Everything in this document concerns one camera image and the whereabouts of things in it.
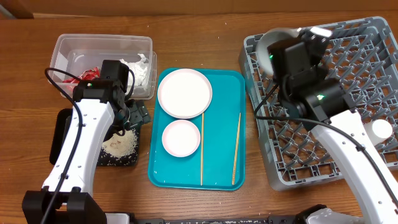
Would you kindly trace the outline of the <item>grey bowl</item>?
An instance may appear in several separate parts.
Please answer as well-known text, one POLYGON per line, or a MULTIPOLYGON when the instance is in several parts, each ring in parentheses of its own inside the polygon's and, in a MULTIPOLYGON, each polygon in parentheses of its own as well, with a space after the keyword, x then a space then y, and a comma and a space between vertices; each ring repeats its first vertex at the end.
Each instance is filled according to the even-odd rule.
POLYGON ((296 29, 275 28, 266 32, 256 45, 256 58, 259 67, 265 71, 267 75, 274 75, 268 46, 285 39, 297 37, 299 32, 296 29))

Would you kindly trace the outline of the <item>white napkin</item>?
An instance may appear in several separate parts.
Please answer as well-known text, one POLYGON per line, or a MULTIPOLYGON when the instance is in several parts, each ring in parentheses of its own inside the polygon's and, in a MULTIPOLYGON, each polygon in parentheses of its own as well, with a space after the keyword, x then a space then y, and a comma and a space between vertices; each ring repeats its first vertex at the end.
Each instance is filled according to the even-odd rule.
POLYGON ((147 75, 149 71, 149 64, 146 63, 147 57, 144 54, 138 54, 140 56, 140 61, 137 62, 127 62, 123 58, 119 61, 129 67, 132 70, 132 74, 129 74, 128 87, 132 86, 133 78, 135 78, 134 86, 147 86, 147 75))

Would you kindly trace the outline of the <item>small white plate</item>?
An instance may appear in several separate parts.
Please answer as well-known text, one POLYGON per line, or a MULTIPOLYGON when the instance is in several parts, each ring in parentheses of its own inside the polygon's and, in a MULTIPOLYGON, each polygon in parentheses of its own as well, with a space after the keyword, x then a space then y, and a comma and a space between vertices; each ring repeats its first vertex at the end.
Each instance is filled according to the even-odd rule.
POLYGON ((200 142, 198 128, 184 119, 171 122, 162 133, 162 145, 174 157, 190 156, 198 149, 200 142))

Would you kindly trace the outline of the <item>large white plate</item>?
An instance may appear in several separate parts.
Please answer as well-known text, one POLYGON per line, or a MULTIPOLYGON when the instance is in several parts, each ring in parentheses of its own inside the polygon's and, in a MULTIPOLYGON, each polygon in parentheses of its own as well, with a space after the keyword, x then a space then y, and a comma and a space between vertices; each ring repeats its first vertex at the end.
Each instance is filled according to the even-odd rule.
POLYGON ((209 107, 212 96, 209 79, 190 68, 168 73, 162 79, 157 93, 160 107, 178 119, 190 119, 202 114, 209 107))

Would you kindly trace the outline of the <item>red snack wrapper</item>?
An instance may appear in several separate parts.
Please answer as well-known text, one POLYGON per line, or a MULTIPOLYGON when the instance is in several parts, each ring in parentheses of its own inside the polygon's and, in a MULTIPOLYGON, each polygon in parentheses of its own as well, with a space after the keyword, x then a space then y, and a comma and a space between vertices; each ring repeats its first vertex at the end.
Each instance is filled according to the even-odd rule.
MULTIPOLYGON (((78 78, 80 80, 93 80, 100 77, 100 70, 98 67, 84 71, 78 78)), ((69 78, 63 81, 63 83, 79 83, 80 81, 76 78, 69 78)))

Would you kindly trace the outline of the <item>wooden chopstick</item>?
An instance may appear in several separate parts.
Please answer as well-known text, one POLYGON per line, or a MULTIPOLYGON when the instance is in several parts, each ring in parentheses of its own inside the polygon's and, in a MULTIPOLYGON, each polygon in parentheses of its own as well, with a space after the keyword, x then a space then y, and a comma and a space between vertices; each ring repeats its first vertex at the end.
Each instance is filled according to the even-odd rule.
POLYGON ((204 121, 205 114, 201 114, 201 157, 200 157, 200 185, 203 185, 203 161, 204 161, 204 121))
POLYGON ((231 184, 232 185, 235 184, 235 179, 236 179, 236 164, 237 164, 237 158, 238 158, 240 126, 241 126, 241 113, 239 113, 238 126, 237 126, 237 132, 236 132, 236 144, 235 144, 235 149, 234 149, 233 174, 232 174, 232 179, 231 179, 231 184))

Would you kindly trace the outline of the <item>small white cup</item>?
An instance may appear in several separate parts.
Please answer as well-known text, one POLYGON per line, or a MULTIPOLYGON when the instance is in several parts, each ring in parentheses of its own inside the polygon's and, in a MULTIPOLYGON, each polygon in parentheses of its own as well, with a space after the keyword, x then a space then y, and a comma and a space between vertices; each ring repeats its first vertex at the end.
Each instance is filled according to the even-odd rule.
POLYGON ((388 139, 393 132, 392 125, 383 119, 377 119, 363 125, 368 138, 374 146, 388 139))

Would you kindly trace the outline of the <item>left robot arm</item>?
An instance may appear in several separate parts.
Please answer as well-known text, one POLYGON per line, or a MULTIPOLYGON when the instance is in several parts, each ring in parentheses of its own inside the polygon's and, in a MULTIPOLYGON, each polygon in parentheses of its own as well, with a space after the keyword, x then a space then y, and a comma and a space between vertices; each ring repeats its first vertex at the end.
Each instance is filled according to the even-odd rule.
POLYGON ((114 134, 150 122, 142 101, 131 99, 132 70, 119 60, 104 60, 100 76, 78 79, 69 95, 50 76, 48 81, 73 105, 58 159, 40 191, 28 190, 22 211, 28 223, 132 223, 130 213, 106 213, 95 202, 93 179, 102 143, 114 134))

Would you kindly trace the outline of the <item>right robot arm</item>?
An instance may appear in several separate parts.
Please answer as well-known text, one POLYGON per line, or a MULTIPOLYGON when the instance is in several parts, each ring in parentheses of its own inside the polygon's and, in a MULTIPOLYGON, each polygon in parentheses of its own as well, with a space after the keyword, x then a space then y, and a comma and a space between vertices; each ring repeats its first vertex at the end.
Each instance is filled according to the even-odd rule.
POLYGON ((333 33, 319 27, 267 32, 262 67, 279 86, 286 119, 303 123, 353 191, 365 223, 397 223, 397 181, 374 148, 349 93, 322 58, 333 33))

